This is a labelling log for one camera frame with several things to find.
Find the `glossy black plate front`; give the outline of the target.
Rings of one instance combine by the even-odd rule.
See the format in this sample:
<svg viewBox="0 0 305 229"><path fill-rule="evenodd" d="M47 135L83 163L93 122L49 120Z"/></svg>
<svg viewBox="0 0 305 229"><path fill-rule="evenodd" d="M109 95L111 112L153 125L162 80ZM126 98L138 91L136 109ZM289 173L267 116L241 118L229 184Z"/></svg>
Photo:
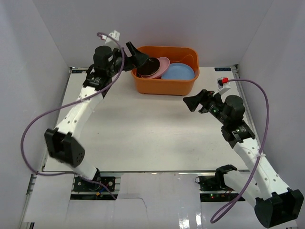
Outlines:
<svg viewBox="0 0 305 229"><path fill-rule="evenodd" d="M144 65L137 68L137 73L141 76L151 76L160 68L160 61L157 58L149 58Z"/></svg>

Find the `pink plastic plate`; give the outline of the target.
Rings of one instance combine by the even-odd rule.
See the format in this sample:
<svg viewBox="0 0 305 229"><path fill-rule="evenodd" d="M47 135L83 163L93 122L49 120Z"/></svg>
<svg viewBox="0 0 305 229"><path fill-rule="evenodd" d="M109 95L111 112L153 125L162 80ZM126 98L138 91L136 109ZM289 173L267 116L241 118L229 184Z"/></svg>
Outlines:
<svg viewBox="0 0 305 229"><path fill-rule="evenodd" d="M160 61L159 70L151 76L141 76L144 79L159 79L168 70L170 65L170 60L166 57L157 58Z"/></svg>

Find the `blue plastic plate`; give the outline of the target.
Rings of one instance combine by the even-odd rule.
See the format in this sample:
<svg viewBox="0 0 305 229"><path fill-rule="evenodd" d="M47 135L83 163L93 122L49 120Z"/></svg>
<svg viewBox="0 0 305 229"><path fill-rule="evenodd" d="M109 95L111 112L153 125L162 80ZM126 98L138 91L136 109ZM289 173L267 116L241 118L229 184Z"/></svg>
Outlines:
<svg viewBox="0 0 305 229"><path fill-rule="evenodd" d="M195 73L187 64L171 63L161 78L163 80L192 80L195 78Z"/></svg>

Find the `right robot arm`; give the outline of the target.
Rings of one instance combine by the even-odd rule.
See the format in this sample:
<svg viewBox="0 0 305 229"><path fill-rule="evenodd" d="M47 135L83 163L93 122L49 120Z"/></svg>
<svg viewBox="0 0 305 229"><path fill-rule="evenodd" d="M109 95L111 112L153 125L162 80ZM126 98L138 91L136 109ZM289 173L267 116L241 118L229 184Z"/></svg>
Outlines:
<svg viewBox="0 0 305 229"><path fill-rule="evenodd" d="M233 165L217 168L215 184L220 190L233 189L254 209L259 222L271 228L298 218L304 196L300 190L292 190L276 173L251 128L243 120L244 101L230 95L223 101L214 91L201 90L195 96L183 98L191 112L202 105L200 113L210 113L221 124L222 135L230 147L254 174L250 181Z"/></svg>

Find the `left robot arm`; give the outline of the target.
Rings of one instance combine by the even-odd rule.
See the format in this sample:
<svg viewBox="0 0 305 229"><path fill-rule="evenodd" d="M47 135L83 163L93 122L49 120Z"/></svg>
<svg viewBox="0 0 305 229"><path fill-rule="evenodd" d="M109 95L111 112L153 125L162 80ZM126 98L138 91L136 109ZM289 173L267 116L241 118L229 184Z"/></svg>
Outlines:
<svg viewBox="0 0 305 229"><path fill-rule="evenodd" d="M85 123L95 107L104 99L113 77L122 71L141 67L149 59L147 54L136 49L131 42L126 44L131 56L121 48L99 46L93 55L93 64L88 68L76 104L54 129L47 129L44 137L49 156L68 166L75 174L84 178L89 190L100 187L98 168L85 160L85 150L78 142Z"/></svg>

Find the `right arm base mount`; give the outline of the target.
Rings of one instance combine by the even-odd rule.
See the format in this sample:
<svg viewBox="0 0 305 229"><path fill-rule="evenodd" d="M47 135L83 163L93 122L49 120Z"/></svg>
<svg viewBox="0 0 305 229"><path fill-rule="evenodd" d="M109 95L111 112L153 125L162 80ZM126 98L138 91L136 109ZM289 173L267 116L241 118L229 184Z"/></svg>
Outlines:
<svg viewBox="0 0 305 229"><path fill-rule="evenodd" d="M238 196L231 188L221 188L215 176L197 176L195 183L200 186L201 203L230 202Z"/></svg>

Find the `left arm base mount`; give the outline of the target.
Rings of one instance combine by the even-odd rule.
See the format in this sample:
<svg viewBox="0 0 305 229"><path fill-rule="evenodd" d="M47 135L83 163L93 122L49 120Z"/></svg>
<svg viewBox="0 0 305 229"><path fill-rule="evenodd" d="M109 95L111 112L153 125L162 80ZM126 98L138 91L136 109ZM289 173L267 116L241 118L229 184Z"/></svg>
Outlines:
<svg viewBox="0 0 305 229"><path fill-rule="evenodd" d="M71 189L71 200L114 200L112 195L117 198L119 192L119 184L117 178L113 176L105 176L97 179L99 184L87 182L80 177L75 177Z"/></svg>

